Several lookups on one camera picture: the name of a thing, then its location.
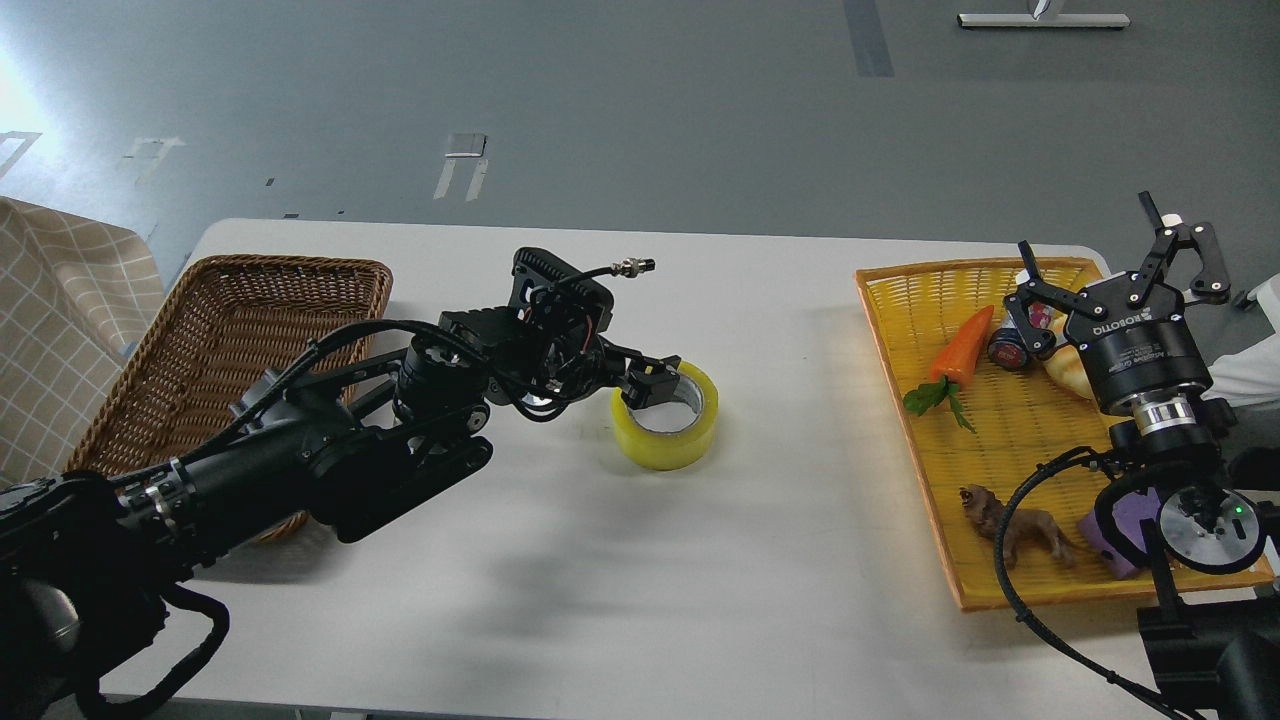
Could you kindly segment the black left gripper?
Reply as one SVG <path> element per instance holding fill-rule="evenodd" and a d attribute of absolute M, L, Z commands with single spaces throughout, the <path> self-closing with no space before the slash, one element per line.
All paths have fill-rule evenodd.
<path fill-rule="evenodd" d="M 678 355 L 649 357 L 595 336 L 585 351 L 572 354 L 556 372 L 558 396 L 563 401 L 580 401 L 600 389 L 622 387 L 627 409 L 667 404 L 680 383 L 681 361 Z"/>

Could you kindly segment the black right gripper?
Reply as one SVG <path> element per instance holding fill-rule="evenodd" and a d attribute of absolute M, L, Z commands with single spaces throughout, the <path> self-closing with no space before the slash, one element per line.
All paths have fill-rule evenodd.
<path fill-rule="evenodd" d="M 1101 319 L 1075 313 L 1082 311 L 1082 296 L 1047 282 L 1027 241 L 1018 243 L 1027 278 L 1004 300 L 1012 328 L 1036 359 L 1051 357 L 1061 342 L 1048 325 L 1036 324 L 1033 307 L 1070 313 L 1065 338 L 1076 347 L 1100 411 L 1112 416 L 1130 415 L 1139 395 L 1201 395 L 1211 387 L 1210 370 L 1185 323 L 1185 309 L 1187 304 L 1226 304 L 1233 292 L 1212 223 L 1188 222 L 1175 211 L 1158 210 L 1149 191 L 1139 192 L 1138 200 L 1155 237 L 1138 269 L 1139 304 L 1130 304 L 1130 281 L 1116 274 L 1082 290 L 1085 305 L 1103 309 Z M 1188 266 L 1190 256 L 1198 269 L 1183 272 L 1185 287 L 1179 291 L 1166 284 L 1170 269 L 1178 263 Z"/>

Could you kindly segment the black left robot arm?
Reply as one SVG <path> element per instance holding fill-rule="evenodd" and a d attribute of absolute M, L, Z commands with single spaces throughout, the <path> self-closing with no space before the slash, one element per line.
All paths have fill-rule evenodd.
<path fill-rule="evenodd" d="M 228 607 L 189 588 L 197 568 L 297 512 L 361 541 L 480 471 L 497 405 L 545 423 L 599 389 L 630 409 L 671 401 L 678 357 L 604 337 L 614 300 L 600 278 L 655 265 L 580 270 L 520 249 L 503 306 L 343 325 L 178 457 L 5 488 L 3 716 L 38 719 L 69 696 L 87 719 L 154 714 L 230 630 Z"/>

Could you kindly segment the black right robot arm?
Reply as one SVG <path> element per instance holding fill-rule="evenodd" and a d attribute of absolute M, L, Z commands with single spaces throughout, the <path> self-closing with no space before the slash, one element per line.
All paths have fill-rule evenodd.
<path fill-rule="evenodd" d="M 1047 282 L 1028 242 L 1019 251 L 1027 279 L 1005 300 L 1020 337 L 1039 359 L 1078 351 L 1101 413 L 1115 416 L 1106 452 L 1078 446 L 1039 465 L 997 520 L 993 565 L 1019 623 L 1042 642 L 1170 719 L 1277 716 L 1277 596 L 1185 602 L 1172 578 L 1179 564 L 1206 575 L 1243 571 L 1277 541 L 1277 507 L 1243 495 L 1221 441 L 1235 424 L 1185 323 L 1190 305 L 1230 299 L 1215 228 L 1165 217 L 1139 196 L 1155 242 L 1139 268 L 1065 290 Z M 1155 688 L 1074 650 L 1021 600 L 1004 552 L 1019 503 L 1070 468 L 1102 471 L 1094 519 L 1123 557 L 1147 569 L 1157 603 L 1138 614 Z"/>

